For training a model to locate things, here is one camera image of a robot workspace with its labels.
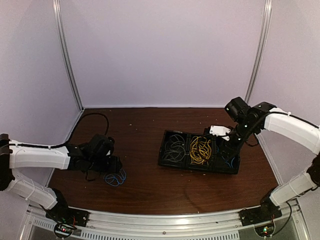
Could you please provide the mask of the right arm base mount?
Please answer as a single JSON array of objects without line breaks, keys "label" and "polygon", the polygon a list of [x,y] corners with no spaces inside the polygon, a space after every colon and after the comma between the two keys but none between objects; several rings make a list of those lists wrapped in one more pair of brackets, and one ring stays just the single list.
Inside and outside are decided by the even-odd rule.
[{"label": "right arm base mount", "polygon": [[263,203],[261,206],[243,209],[239,213],[239,218],[242,226],[256,225],[263,222],[268,222],[282,216],[282,211],[279,207],[273,204]]}]

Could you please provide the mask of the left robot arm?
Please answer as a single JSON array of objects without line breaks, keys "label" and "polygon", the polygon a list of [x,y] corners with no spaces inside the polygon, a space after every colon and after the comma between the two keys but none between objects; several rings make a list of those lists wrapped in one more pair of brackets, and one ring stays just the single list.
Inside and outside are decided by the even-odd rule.
[{"label": "left robot arm", "polygon": [[61,193],[45,187],[19,172],[20,168],[53,168],[87,173],[118,173],[120,159],[113,154],[115,140],[108,137],[109,125],[103,134],[79,145],[70,139],[57,145],[23,143],[0,135],[0,189],[15,193],[26,200],[38,203],[61,222],[72,218],[72,211]]}]

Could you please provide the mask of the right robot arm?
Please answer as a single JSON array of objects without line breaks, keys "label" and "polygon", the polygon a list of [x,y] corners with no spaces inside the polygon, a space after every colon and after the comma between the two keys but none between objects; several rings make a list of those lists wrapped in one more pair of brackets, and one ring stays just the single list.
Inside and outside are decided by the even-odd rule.
[{"label": "right robot arm", "polygon": [[300,118],[279,103],[263,101],[248,105],[241,97],[230,100],[225,111],[236,122],[232,129],[224,128],[219,148],[222,157],[231,160],[252,134],[262,131],[276,137],[264,136],[262,148],[270,160],[272,170],[283,183],[268,192],[261,200],[256,216],[268,220],[276,209],[294,198],[302,198],[306,212],[320,213],[320,126]]}]

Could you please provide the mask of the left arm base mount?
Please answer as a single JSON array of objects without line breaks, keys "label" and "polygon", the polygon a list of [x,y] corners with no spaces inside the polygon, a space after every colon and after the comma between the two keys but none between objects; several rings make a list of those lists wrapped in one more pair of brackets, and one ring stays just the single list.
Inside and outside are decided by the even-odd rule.
[{"label": "left arm base mount", "polygon": [[89,219],[89,212],[72,207],[55,206],[52,209],[45,209],[45,216],[56,223],[69,225],[72,227],[86,227]]}]

